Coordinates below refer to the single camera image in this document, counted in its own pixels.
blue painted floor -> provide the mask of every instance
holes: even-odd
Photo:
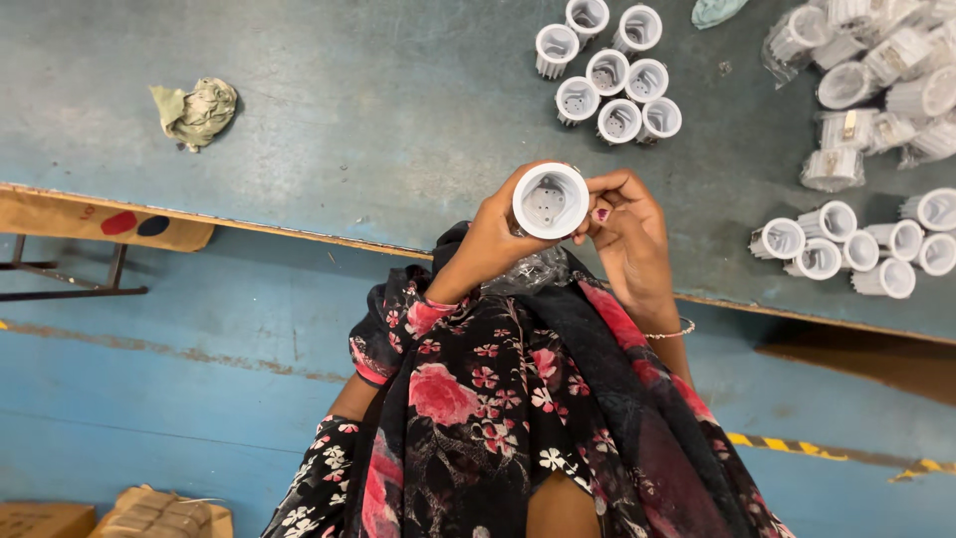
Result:
[[[0,257],[12,237],[0,235]],[[111,245],[31,238],[27,258],[102,279]],[[0,499],[95,503],[149,483],[226,500],[255,536],[352,366],[368,288],[406,258],[234,229],[198,254],[130,247],[136,297],[0,303]],[[0,274],[0,290],[55,288]],[[694,379],[730,432],[956,460],[956,409],[758,355],[780,320],[682,304]],[[953,536],[956,477],[739,449],[803,537]]]

hand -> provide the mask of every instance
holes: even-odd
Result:
[[[428,286],[427,299],[436,303],[457,303],[478,284],[507,273],[519,259],[560,242],[560,239],[511,234],[511,230],[517,227],[511,210],[514,188],[525,172],[550,162],[553,161],[535,161],[518,167],[498,192],[485,198],[458,252]],[[575,234],[583,240],[586,230],[587,219]]]
[[[666,325],[676,322],[680,330],[661,206],[627,168],[593,177],[587,184],[594,200],[587,234],[618,301],[632,318],[665,317]]]

bangle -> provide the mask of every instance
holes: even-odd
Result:
[[[690,332],[692,332],[694,328],[697,327],[694,324],[694,322],[688,320],[688,318],[685,318],[684,316],[680,316],[680,318],[682,322],[688,322],[690,326],[688,326],[686,329],[682,330],[681,332],[672,332],[670,334],[645,334],[644,338],[649,338],[651,340],[661,340],[661,338],[674,338],[675,336],[684,336],[685,334],[689,334]]]

red circle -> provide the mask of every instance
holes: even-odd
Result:
[[[136,216],[133,212],[117,213],[99,225],[104,235],[119,235],[136,228]]]

gray table top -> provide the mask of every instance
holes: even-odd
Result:
[[[630,5],[608,4],[613,21]],[[9,0],[0,181],[427,250],[522,163],[630,167],[666,211],[677,291],[956,340],[952,275],[920,275],[898,302],[855,294],[845,275],[789,277],[747,250],[769,218],[832,197],[872,224],[895,220],[906,195],[953,184],[952,163],[896,171],[895,153],[867,159],[862,189],[798,184],[819,75],[774,91],[759,61],[795,4],[751,2],[700,32],[690,0],[649,2],[664,33],[646,56],[668,66],[684,127],[654,147],[609,147],[593,120],[561,126],[557,83],[534,70],[534,36],[562,22],[560,0]],[[200,77],[234,85],[242,106],[194,155],[164,137],[146,86]],[[578,251],[600,274],[593,251]]]

